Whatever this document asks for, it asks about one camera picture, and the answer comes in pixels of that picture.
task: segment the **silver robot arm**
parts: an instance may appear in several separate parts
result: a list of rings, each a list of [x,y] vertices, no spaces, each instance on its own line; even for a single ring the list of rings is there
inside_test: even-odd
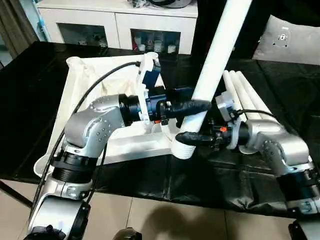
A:
[[[307,144],[272,120],[247,120],[247,148],[258,150],[268,161],[285,196],[289,211],[320,213],[319,174]]]
[[[61,152],[53,162],[55,169],[31,215],[29,233],[56,230],[61,239],[81,239],[90,211],[84,199],[91,190],[98,157],[111,134],[124,126],[118,95],[100,97],[71,116]]]
[[[186,145],[206,145],[219,151],[221,146],[259,151],[268,161],[285,197],[289,211],[298,216],[289,226],[293,240],[316,240],[320,236],[320,176],[299,136],[287,132],[277,121],[237,119],[237,111],[228,92],[216,97],[226,126],[213,126],[211,135],[179,133],[176,139]]]
[[[168,124],[168,119],[194,115],[211,108],[211,103],[189,100],[192,89],[163,87],[150,89],[145,99],[150,121]],[[68,120],[61,151],[51,163],[40,198],[33,209],[26,239],[50,234],[56,239],[82,239],[90,205],[85,198],[92,192],[92,176],[111,134],[135,121],[144,121],[139,96],[103,96]]]

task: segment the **floor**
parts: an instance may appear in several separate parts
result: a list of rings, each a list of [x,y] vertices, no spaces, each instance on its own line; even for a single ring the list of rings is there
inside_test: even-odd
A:
[[[28,199],[36,185],[3,180]],[[29,209],[0,192],[1,239],[23,240]],[[95,193],[84,240],[112,240],[125,227],[144,240],[290,240],[293,219]]]

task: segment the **black tablecloth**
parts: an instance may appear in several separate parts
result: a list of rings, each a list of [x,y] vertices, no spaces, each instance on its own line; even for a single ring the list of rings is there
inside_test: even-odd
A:
[[[1,70],[4,143],[0,178],[38,183],[33,165],[50,140],[68,57],[132,54],[130,50],[36,42]],[[160,63],[167,88],[195,86],[202,66],[188,55],[160,56]],[[231,59],[227,69],[243,72],[280,121],[306,140],[318,164],[320,66]],[[221,81],[217,94],[224,90]],[[198,147],[188,160],[164,155],[104,165],[98,191],[292,217],[267,163],[258,153],[243,155],[236,150],[212,152]]]

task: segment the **white cabinet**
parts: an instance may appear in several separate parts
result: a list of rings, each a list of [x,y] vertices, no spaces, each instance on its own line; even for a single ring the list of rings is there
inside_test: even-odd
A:
[[[138,37],[146,48],[146,42],[153,41],[155,48],[154,42],[159,41],[161,52],[168,52],[168,46],[176,46],[179,54],[191,53],[196,18],[125,13],[116,13],[115,18],[122,49],[134,49],[133,45]]]
[[[51,41],[119,48],[113,12],[39,8]]]
[[[133,8],[127,0],[43,0],[37,4],[51,41],[190,54],[197,1],[184,8]]]

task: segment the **white rod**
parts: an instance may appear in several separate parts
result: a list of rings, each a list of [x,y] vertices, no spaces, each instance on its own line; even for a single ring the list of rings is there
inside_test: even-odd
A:
[[[256,90],[248,82],[247,78],[243,75],[243,73],[241,71],[237,71],[236,74],[237,74],[238,78],[240,79],[245,91],[248,93],[248,95],[249,95],[251,101],[253,102],[255,108],[258,109],[258,110],[262,110],[262,111],[265,111],[265,112],[268,112],[268,113],[271,114],[271,111],[269,110],[269,108],[267,107],[265,102],[261,99],[261,97],[256,92]],[[260,114],[260,116],[261,116],[262,119],[268,119],[268,120],[272,120],[272,121],[276,121],[277,122],[277,120],[275,118],[273,118],[272,116],[268,116],[266,114]]]
[[[227,0],[215,32],[199,80],[194,89],[193,100],[212,101],[223,71],[232,53],[252,0]],[[184,118],[180,132],[199,132],[207,112]],[[189,159],[195,146],[188,146],[174,139],[171,151],[179,159]]]
[[[224,84],[225,84],[225,88],[226,90],[231,94],[232,96],[232,99],[234,101],[234,109],[235,110],[242,110],[243,107],[241,105],[241,102],[239,100],[239,97],[238,97],[238,94],[237,94],[237,91],[235,89],[235,86],[234,84],[232,83],[232,80],[231,80],[231,77],[230,77],[230,73],[229,71],[225,70],[223,72],[223,80],[224,80]],[[247,121],[247,117],[245,114],[241,114],[240,115],[240,119],[242,122],[246,122]]]
[[[250,110],[256,110],[256,106],[254,103],[251,101],[248,93],[246,92],[244,86],[242,85],[240,79],[238,78],[238,75],[236,74],[235,71],[230,71],[230,77],[232,80],[232,83],[234,85],[234,88],[236,90],[236,93],[239,96],[241,105],[244,109],[250,109]],[[248,119],[261,119],[259,113],[246,113],[246,117]]]

